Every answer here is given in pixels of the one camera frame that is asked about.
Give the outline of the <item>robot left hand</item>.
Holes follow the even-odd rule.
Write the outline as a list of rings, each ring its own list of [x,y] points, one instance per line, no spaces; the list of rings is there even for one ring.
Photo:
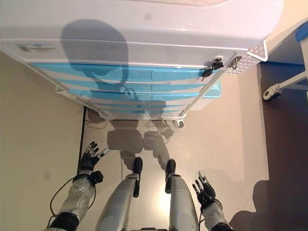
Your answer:
[[[95,165],[110,151],[107,147],[99,151],[98,144],[92,141],[82,155],[79,165],[79,173],[92,172]]]

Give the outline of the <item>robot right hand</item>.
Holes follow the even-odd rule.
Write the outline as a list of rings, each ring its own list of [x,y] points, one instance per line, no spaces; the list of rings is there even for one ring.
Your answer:
[[[215,190],[203,171],[199,170],[198,179],[195,180],[192,186],[197,195],[197,200],[201,205],[209,205],[214,202],[216,198]]]

